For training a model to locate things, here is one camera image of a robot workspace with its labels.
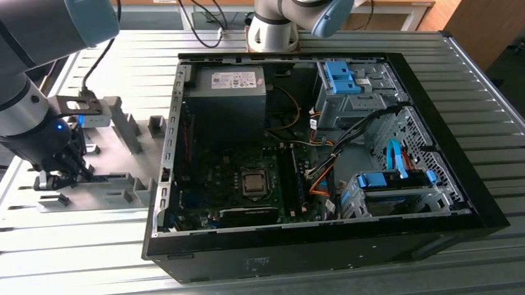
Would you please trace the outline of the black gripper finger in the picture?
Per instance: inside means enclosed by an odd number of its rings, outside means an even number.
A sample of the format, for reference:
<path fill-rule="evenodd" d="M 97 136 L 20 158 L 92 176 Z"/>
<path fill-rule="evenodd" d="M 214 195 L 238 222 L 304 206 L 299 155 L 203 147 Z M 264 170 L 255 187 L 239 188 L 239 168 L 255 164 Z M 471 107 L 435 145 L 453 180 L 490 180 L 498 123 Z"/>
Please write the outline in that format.
<path fill-rule="evenodd" d="M 35 179 L 33 189 L 36 191 L 57 191 L 72 185 L 77 177 L 77 162 L 64 153 L 57 153 L 33 165 L 39 172 Z"/>
<path fill-rule="evenodd" d="M 85 166 L 84 156 L 87 153 L 83 132 L 72 132 L 67 146 L 69 159 L 67 177 L 72 182 L 92 182 L 93 174 Z"/>

